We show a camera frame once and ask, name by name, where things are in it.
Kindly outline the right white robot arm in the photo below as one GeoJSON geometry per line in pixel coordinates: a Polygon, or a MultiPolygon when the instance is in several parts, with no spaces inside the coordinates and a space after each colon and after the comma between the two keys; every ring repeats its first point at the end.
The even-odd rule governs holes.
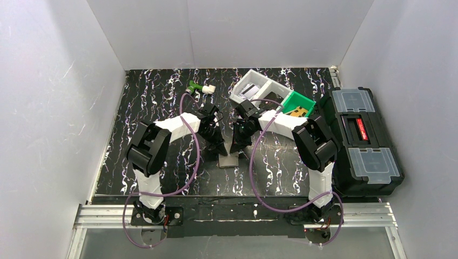
{"type": "Polygon", "coordinates": [[[294,117],[281,110],[261,110],[249,100],[239,103],[239,115],[233,124],[233,139],[230,151],[238,152],[252,144],[256,132],[272,132],[294,141],[301,161],[309,171],[308,202],[316,209],[324,209],[332,202],[332,170],[340,149],[336,137],[320,115],[294,117]]]}

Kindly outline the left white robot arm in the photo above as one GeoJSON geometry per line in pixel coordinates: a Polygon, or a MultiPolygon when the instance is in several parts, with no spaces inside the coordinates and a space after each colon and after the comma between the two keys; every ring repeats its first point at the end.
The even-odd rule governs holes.
{"type": "Polygon", "coordinates": [[[157,209],[164,199],[159,172],[166,160],[170,143],[194,132],[207,142],[207,149],[211,153],[228,155],[219,126],[221,118],[217,106],[209,103],[193,113],[183,113],[163,121],[142,121],[139,124],[126,151],[126,158],[137,177],[143,206],[157,209]]]}

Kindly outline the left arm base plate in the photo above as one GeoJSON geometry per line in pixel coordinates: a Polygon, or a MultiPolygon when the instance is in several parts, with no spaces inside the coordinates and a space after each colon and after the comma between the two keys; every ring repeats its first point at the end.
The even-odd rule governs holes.
{"type": "Polygon", "coordinates": [[[181,226],[184,209],[160,205],[157,209],[134,207],[130,216],[132,226],[181,226]]]}

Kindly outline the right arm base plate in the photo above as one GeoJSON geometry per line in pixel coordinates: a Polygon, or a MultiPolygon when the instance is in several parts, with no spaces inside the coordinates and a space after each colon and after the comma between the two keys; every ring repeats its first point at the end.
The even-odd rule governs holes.
{"type": "Polygon", "coordinates": [[[302,210],[284,214],[284,219],[292,225],[316,225],[317,228],[339,224],[343,215],[339,205],[326,205],[317,208],[310,205],[302,210]]]}

